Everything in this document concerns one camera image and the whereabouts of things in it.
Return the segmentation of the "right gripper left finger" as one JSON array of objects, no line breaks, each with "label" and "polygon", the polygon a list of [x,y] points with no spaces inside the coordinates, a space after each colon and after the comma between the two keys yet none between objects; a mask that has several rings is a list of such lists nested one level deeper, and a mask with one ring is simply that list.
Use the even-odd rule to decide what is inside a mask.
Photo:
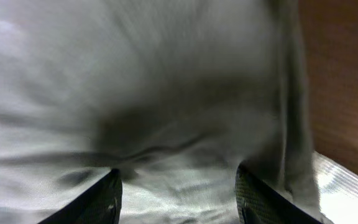
[{"label": "right gripper left finger", "polygon": [[113,169],[40,224],[118,224],[121,207],[121,174],[117,169]]}]

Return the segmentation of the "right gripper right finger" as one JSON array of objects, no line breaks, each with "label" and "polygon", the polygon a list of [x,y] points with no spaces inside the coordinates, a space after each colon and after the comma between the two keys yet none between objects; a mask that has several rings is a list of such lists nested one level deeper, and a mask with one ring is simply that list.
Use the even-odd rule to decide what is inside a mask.
[{"label": "right gripper right finger", "polygon": [[244,166],[236,174],[236,202],[242,224],[322,224]]}]

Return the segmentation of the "grey shorts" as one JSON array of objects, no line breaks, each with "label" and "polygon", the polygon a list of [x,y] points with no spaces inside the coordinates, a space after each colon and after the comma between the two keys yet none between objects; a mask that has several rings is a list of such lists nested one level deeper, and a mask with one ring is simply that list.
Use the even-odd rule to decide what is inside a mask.
[{"label": "grey shorts", "polygon": [[246,167],[322,223],[298,1],[0,1],[0,223],[113,169],[119,223],[241,223]]}]

